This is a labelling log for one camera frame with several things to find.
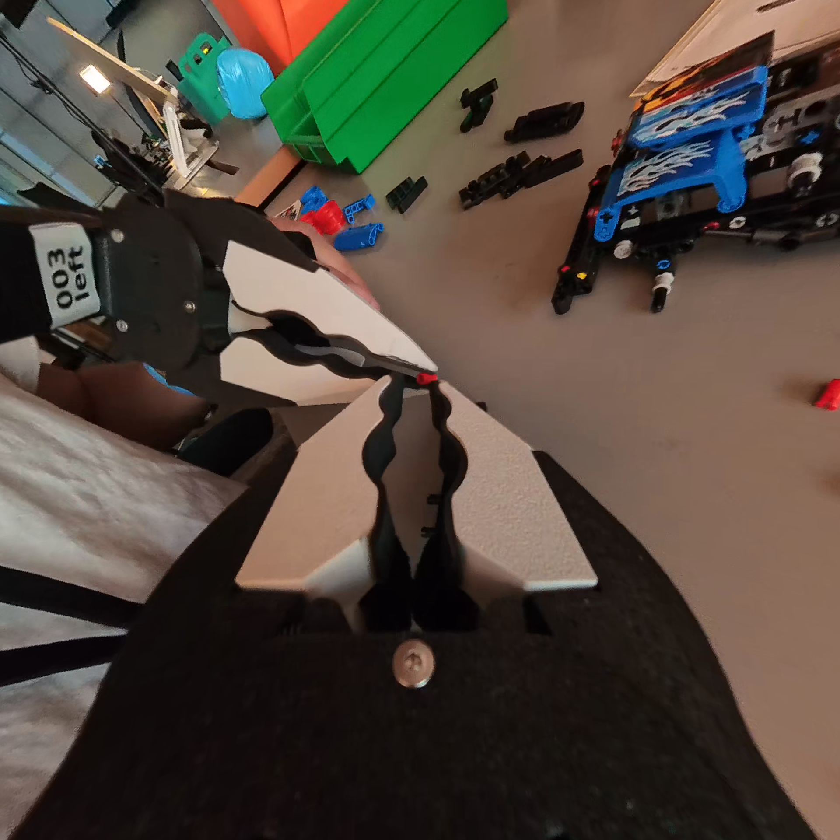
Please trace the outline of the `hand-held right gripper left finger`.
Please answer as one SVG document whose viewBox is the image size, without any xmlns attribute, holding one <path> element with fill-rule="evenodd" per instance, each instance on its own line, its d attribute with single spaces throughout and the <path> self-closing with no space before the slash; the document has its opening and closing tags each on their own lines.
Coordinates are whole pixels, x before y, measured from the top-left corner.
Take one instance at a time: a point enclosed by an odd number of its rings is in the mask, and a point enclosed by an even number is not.
<svg viewBox="0 0 840 840">
<path fill-rule="evenodd" d="M 299 447 L 241 589 L 330 599 L 373 632 L 410 627 L 411 568 L 383 480 L 402 412 L 403 379 L 383 377 Z"/>
</svg>

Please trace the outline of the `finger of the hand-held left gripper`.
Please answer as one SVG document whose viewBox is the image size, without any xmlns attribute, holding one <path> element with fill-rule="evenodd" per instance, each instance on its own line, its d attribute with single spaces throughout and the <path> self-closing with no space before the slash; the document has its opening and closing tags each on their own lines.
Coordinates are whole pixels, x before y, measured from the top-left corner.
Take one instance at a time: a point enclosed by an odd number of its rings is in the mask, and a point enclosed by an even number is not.
<svg viewBox="0 0 840 840">
<path fill-rule="evenodd" d="M 324 268 L 307 270 L 230 241 L 226 282 L 236 307 L 249 315 L 302 320 L 366 363 L 408 374 L 437 372 L 413 339 Z"/>
<path fill-rule="evenodd" d="M 222 380 L 291 404 L 347 404 L 387 375 L 363 361 L 353 350 L 292 344 L 276 332 L 250 331 L 222 352 Z"/>
</svg>

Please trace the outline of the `person's left forearm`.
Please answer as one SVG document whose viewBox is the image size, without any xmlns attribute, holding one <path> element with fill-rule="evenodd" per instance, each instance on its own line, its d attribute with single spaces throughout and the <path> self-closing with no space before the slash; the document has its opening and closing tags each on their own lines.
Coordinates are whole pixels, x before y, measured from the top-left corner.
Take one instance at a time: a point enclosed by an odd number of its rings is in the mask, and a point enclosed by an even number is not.
<svg viewBox="0 0 840 840">
<path fill-rule="evenodd" d="M 204 425 L 210 403 L 157 381 L 139 362 L 69 371 L 41 364 L 35 393 L 135 444 L 169 452 Z"/>
</svg>

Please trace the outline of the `black studded lego assembly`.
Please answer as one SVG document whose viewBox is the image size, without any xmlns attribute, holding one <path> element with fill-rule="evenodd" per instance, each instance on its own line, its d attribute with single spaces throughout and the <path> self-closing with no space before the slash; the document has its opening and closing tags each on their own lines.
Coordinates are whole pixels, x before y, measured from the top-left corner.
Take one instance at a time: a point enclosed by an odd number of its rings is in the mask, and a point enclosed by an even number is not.
<svg viewBox="0 0 840 840">
<path fill-rule="evenodd" d="M 522 174 L 530 165 L 531 159 L 526 151 L 508 157 L 504 162 L 490 168 L 487 172 L 470 181 L 458 192 L 463 210 L 485 202 L 487 199 L 502 195 L 509 196 L 517 189 Z"/>
</svg>

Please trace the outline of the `black lego connector piece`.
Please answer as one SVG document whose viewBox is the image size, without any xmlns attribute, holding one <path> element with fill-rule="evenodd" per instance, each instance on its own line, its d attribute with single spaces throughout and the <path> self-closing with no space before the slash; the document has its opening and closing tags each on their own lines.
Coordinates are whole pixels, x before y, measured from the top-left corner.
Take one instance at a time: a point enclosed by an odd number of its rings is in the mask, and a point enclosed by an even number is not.
<svg viewBox="0 0 840 840">
<path fill-rule="evenodd" d="M 498 82 L 496 78 L 491 78 L 487 82 L 478 86 L 476 89 L 468 89 L 462 91 L 460 96 L 460 106 L 466 110 L 467 113 L 463 118 L 459 131 L 461 133 L 468 133 L 473 129 L 483 125 L 487 119 L 490 109 L 494 102 L 494 94 L 498 90 Z"/>
</svg>

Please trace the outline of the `short black lego beam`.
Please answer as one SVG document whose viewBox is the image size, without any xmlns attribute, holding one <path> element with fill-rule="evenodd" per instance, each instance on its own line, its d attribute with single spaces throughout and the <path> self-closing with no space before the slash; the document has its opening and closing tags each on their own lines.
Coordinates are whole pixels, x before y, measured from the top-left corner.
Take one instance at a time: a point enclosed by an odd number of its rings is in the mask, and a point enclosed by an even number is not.
<svg viewBox="0 0 840 840">
<path fill-rule="evenodd" d="M 573 150 L 556 158 L 541 155 L 522 170 L 521 186 L 523 188 L 533 188 L 546 183 L 578 169 L 583 165 L 583 162 L 584 157 L 581 149 Z"/>
</svg>

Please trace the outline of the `black lego panel piece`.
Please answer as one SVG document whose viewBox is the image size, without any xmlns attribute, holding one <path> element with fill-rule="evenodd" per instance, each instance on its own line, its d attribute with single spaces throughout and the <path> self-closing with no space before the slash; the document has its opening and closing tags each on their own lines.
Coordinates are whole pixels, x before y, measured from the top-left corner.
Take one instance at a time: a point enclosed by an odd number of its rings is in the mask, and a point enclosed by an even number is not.
<svg viewBox="0 0 840 840">
<path fill-rule="evenodd" d="M 503 139 L 514 144 L 528 140 L 542 140 L 565 135 L 574 130 L 585 112 L 583 101 L 565 101 L 538 108 L 516 118 Z"/>
</svg>

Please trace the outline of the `blue flame lego truck model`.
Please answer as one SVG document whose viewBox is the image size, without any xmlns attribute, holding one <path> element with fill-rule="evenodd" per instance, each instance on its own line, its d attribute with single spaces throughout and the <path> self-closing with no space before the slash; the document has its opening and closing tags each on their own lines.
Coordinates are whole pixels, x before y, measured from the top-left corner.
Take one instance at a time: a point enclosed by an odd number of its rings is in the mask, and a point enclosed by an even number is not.
<svg viewBox="0 0 840 840">
<path fill-rule="evenodd" d="M 791 252 L 838 239 L 839 45 L 773 57 L 775 33 L 708 58 L 641 96 L 590 181 L 558 282 L 562 315 L 607 258 L 653 271 L 665 308 L 677 263 L 705 237 Z"/>
</svg>

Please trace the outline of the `person's left hand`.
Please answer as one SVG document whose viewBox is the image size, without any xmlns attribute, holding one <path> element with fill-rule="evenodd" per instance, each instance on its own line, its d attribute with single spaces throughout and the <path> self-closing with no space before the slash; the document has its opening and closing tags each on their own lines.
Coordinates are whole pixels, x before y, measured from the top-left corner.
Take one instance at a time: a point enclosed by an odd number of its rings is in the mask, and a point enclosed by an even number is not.
<svg viewBox="0 0 840 840">
<path fill-rule="evenodd" d="M 270 221 L 277 229 L 284 232 L 305 255 L 331 272 L 373 309 L 377 311 L 381 309 L 371 290 L 351 263 L 315 227 L 299 220 L 280 216 L 275 216 Z"/>
</svg>

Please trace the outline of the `black rounded object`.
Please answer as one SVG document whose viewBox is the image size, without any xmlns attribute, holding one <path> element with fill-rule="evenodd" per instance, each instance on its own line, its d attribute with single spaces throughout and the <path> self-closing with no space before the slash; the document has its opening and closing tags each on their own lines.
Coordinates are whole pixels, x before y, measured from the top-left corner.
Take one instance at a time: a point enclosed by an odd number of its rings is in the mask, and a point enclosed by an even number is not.
<svg viewBox="0 0 840 840">
<path fill-rule="evenodd" d="M 226 417 L 179 448 L 175 457 L 216 476 L 232 478 L 271 441 L 270 411 L 252 407 Z"/>
</svg>

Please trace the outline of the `white plastic stand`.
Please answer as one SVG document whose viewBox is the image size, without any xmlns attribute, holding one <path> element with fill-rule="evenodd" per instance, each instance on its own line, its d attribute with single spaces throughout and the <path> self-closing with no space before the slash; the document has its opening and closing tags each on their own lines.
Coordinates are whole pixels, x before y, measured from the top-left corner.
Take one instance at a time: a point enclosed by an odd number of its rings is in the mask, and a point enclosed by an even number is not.
<svg viewBox="0 0 840 840">
<path fill-rule="evenodd" d="M 207 138 L 204 129 L 185 129 L 173 101 L 164 101 L 162 109 L 174 168 L 182 179 L 189 182 L 212 160 L 218 142 Z"/>
</svg>

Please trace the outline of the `teal plastic container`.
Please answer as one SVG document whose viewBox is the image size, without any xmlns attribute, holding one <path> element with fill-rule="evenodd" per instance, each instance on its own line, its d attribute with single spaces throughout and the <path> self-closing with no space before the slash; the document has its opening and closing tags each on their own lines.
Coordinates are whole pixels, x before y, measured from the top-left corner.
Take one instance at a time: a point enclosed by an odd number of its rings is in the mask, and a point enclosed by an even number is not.
<svg viewBox="0 0 840 840">
<path fill-rule="evenodd" d="M 207 33 L 200 33 L 178 59 L 177 66 L 182 80 L 177 87 L 210 126 L 214 127 L 229 114 L 229 107 L 219 89 L 217 79 L 217 59 L 231 47 L 230 41 L 223 36 L 215 39 Z"/>
</svg>

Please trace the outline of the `tilted beige board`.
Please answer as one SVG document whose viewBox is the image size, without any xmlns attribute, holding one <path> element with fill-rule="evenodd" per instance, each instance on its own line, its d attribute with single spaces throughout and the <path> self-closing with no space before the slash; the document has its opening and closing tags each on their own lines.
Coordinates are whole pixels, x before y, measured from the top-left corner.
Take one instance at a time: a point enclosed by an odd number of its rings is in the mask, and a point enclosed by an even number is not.
<svg viewBox="0 0 840 840">
<path fill-rule="evenodd" d="M 138 97 L 146 98 L 156 106 L 163 107 L 167 102 L 178 106 L 177 91 L 163 87 L 60 21 L 47 17 L 46 22 L 61 34 L 65 47 L 84 67 L 96 67 L 111 81 L 120 82 Z"/>
</svg>

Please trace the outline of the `light blue plastic bag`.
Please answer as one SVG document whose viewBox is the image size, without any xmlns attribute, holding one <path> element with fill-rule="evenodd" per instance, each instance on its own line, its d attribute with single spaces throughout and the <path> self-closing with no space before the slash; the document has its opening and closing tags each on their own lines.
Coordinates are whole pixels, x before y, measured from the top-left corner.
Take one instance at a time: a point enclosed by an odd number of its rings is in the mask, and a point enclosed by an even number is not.
<svg viewBox="0 0 840 840">
<path fill-rule="evenodd" d="M 275 76 L 261 55 L 230 47 L 217 57 L 217 84 L 231 115 L 236 119 L 263 119 L 267 110 L 262 94 Z"/>
</svg>

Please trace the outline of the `green plastic bin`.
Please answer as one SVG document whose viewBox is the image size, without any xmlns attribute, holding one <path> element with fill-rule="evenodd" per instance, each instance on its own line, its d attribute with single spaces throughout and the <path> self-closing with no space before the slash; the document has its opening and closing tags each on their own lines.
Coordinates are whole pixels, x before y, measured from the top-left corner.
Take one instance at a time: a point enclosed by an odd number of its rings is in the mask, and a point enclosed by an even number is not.
<svg viewBox="0 0 840 840">
<path fill-rule="evenodd" d="M 262 93 L 302 160 L 362 173 L 508 20 L 505 1 L 350 1 Z"/>
</svg>

